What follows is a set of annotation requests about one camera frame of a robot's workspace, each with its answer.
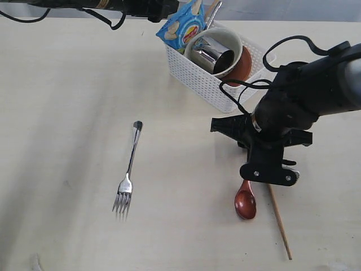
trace stainless steel cup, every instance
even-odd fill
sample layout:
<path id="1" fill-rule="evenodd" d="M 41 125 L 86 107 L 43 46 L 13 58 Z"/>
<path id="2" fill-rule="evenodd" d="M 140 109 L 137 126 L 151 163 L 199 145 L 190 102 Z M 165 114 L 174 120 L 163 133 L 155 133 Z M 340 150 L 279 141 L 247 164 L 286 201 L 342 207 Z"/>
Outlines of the stainless steel cup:
<path id="1" fill-rule="evenodd" d="M 228 69 L 233 64 L 234 57 L 233 50 L 207 36 L 200 37 L 191 50 L 191 60 L 211 74 Z"/>

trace fork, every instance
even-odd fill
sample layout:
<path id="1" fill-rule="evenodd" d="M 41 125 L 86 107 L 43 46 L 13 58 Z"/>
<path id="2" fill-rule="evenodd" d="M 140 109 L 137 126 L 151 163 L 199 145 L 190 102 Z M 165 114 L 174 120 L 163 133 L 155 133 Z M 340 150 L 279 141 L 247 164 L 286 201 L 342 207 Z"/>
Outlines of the fork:
<path id="1" fill-rule="evenodd" d="M 143 123 L 141 121 L 136 121 L 133 124 L 133 148 L 131 150 L 128 170 L 125 173 L 124 179 L 119 183 L 117 195 L 115 197 L 115 201 L 113 204 L 113 210 L 116 210 L 116 213 L 119 210 L 119 213 L 123 214 L 126 211 L 125 218 L 128 217 L 130 201 L 131 201 L 131 193 L 133 192 L 133 184 L 130 181 L 131 167 L 133 165 L 135 149 L 137 148 L 140 132 L 142 131 Z"/>

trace chopstick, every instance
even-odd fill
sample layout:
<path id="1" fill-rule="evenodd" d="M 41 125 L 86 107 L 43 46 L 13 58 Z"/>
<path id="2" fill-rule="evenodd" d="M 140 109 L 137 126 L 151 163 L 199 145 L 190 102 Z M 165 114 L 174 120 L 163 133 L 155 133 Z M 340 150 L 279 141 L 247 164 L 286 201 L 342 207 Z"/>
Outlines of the chopstick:
<path id="1" fill-rule="evenodd" d="M 212 10 L 215 8 L 215 6 L 218 4 L 220 0 L 214 0 L 212 5 L 210 5 L 210 7 L 207 9 L 207 11 L 204 14 L 204 20 L 206 20 L 208 18 L 208 16 L 210 15 L 210 13 L 212 12 Z"/>
<path id="2" fill-rule="evenodd" d="M 290 251 L 290 249 L 289 249 L 289 247 L 288 247 L 288 241 L 287 241 L 286 233 L 285 233 L 285 231 L 284 231 L 283 223 L 282 223 L 282 220 L 281 220 L 281 216 L 280 216 L 280 213 L 279 213 L 279 211 L 278 211 L 278 206 L 277 206 L 275 194 L 273 193 L 272 186 L 271 186 L 269 183 L 267 184 L 267 186 L 268 186 L 268 189 L 269 189 L 269 191 L 270 191 L 271 200 L 272 200 L 272 205 L 273 205 L 273 210 L 275 211 L 275 216 L 276 216 L 278 228 L 279 228 L 279 230 L 280 230 L 280 232 L 281 232 L 281 236 L 282 236 L 282 240 L 283 240 L 283 243 L 284 243 L 284 247 L 286 248 L 286 251 L 287 251 L 288 260 L 292 260 L 292 255 L 291 255 L 291 251 Z"/>

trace plastic basket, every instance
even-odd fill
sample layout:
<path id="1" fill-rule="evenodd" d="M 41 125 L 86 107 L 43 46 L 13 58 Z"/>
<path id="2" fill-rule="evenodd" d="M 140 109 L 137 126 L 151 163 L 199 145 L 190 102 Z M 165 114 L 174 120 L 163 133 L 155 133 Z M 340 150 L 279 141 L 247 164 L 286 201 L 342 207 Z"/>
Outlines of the plastic basket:
<path id="1" fill-rule="evenodd" d="M 225 28 L 224 25 L 217 21 L 214 22 L 213 27 Z M 266 77 L 268 70 L 262 63 L 262 58 L 266 50 L 242 35 L 240 35 L 240 38 L 252 57 L 252 69 L 247 82 L 253 82 Z M 172 76 L 223 113 L 230 113 L 237 108 L 237 105 L 220 91 L 219 84 L 222 82 L 220 79 L 198 67 L 170 46 L 165 45 L 165 47 L 168 66 Z M 274 62 L 276 60 L 276 55 L 269 53 L 267 60 L 269 63 Z M 239 94 L 245 89 L 245 86 L 232 87 L 224 85 L 224 89 L 235 99 L 238 99 Z M 257 90 L 248 88 L 242 94 L 240 103 L 244 103 L 256 93 L 256 91 Z"/>

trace wooden spoon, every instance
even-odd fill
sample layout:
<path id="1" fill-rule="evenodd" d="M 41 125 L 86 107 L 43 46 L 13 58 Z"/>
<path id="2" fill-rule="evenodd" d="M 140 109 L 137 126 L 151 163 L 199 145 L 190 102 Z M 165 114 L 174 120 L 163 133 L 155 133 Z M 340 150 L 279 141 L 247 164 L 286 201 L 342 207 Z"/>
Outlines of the wooden spoon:
<path id="1" fill-rule="evenodd" d="M 256 216 L 256 200 L 250 181 L 243 180 L 243 183 L 235 196 L 235 208 L 237 214 L 243 219 L 249 220 Z"/>

